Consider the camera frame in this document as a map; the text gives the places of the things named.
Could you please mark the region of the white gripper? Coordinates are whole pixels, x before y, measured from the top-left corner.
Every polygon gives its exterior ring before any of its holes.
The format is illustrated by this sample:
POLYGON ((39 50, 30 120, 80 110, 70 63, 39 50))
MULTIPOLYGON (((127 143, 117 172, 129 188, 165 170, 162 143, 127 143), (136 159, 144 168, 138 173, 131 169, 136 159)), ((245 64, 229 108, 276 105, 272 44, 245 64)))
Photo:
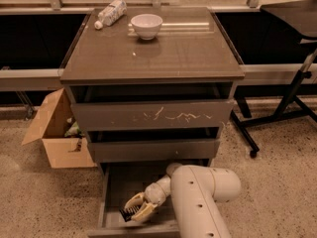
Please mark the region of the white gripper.
POLYGON ((147 221, 166 201, 165 190, 156 182, 151 183, 145 190, 145 193, 139 192, 127 201, 124 208, 129 209, 137 207, 138 211, 132 216, 136 222, 147 221))

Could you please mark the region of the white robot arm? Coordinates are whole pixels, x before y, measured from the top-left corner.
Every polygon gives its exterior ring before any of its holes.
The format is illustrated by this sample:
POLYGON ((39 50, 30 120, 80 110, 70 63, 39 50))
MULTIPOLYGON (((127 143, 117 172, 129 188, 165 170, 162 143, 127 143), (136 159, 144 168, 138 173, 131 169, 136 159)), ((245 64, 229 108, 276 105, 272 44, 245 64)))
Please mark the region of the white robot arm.
POLYGON ((231 170, 172 163, 166 175, 127 201, 126 221, 148 220, 171 198, 181 238, 231 238, 217 202, 237 198, 242 186, 231 170))

